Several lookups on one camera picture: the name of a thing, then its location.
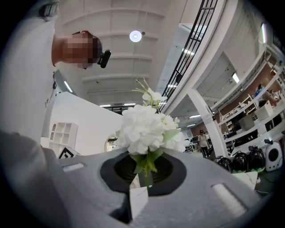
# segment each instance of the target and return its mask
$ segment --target ceiling light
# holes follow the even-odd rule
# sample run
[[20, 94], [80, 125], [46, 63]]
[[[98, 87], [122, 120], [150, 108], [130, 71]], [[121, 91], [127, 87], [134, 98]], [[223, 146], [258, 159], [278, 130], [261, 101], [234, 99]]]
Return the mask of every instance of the ceiling light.
[[239, 78], [237, 77], [236, 73], [234, 73], [234, 74], [232, 75], [232, 78], [233, 78], [233, 80], [236, 81], [236, 83], [238, 83], [238, 82], [240, 81]]
[[262, 24], [261, 30], [262, 30], [263, 43], [266, 43], [265, 24]]
[[66, 82], [66, 81], [64, 81], [64, 84], [65, 84], [65, 85], [66, 85], [66, 87], [69, 89], [69, 91], [72, 93], [72, 90], [71, 90], [70, 86], [67, 84], [67, 82]]
[[130, 40], [133, 42], [139, 42], [142, 39], [142, 34], [139, 31], [132, 31], [130, 33]]
[[190, 55], [194, 55], [194, 54], [195, 54], [194, 52], [188, 51], [187, 49], [185, 49], [184, 52], [185, 52], [186, 54], [190, 54]]
[[196, 115], [196, 116], [190, 116], [189, 119], [195, 118], [195, 117], [200, 117], [201, 115]]

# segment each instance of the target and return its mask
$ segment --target white artificial flower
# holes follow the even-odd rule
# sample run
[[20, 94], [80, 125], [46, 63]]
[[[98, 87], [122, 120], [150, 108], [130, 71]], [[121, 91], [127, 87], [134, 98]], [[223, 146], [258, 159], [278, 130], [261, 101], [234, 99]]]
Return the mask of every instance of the white artificial flower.
[[184, 152], [185, 146], [187, 146], [188, 142], [184, 140], [184, 136], [182, 132], [179, 132], [177, 135], [172, 137], [163, 143], [162, 147], [173, 149], [175, 151]]
[[128, 147], [130, 154], [147, 154], [157, 150], [163, 143], [163, 123], [156, 109], [151, 106], [135, 105], [123, 111], [120, 136], [116, 144]]
[[[163, 102], [163, 101], [165, 101], [167, 99], [167, 97], [161, 96], [160, 93], [158, 93], [158, 92], [155, 93], [154, 91], [152, 91], [151, 88], [148, 88], [147, 91], [152, 96], [152, 100], [155, 101], [155, 102]], [[144, 100], [146, 100], [146, 101], [150, 101], [151, 100], [151, 96], [149, 94], [144, 93], [142, 98]]]
[[160, 118], [163, 123], [164, 130], [172, 130], [177, 128], [177, 124], [173, 121], [173, 118], [169, 115], [165, 115], [163, 113], [160, 113]]

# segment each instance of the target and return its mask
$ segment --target white shirt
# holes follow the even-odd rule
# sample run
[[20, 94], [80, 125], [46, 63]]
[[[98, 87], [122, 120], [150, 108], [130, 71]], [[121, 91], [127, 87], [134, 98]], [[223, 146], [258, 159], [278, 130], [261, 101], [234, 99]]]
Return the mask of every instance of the white shirt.
[[0, 128], [37, 142], [44, 122], [49, 126], [55, 97], [51, 59], [54, 22], [55, 18], [48, 22], [40, 17], [23, 20], [1, 62]]
[[203, 134], [203, 136], [199, 135], [198, 141], [199, 141], [200, 147], [207, 147], [208, 146], [208, 144], [206, 142], [206, 135], [204, 135], [204, 134]]

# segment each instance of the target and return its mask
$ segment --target white pillar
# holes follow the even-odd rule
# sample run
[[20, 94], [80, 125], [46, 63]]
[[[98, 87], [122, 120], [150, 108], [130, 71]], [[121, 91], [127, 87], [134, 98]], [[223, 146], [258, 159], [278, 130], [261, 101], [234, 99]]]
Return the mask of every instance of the white pillar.
[[195, 89], [189, 89], [188, 96], [192, 100], [193, 104], [201, 115], [202, 120], [204, 121], [204, 124], [211, 138], [216, 157], [221, 155], [227, 158], [228, 152], [224, 137], [218, 126], [217, 121], [213, 121], [213, 114], [209, 110], [208, 105], [203, 100], [199, 92]]

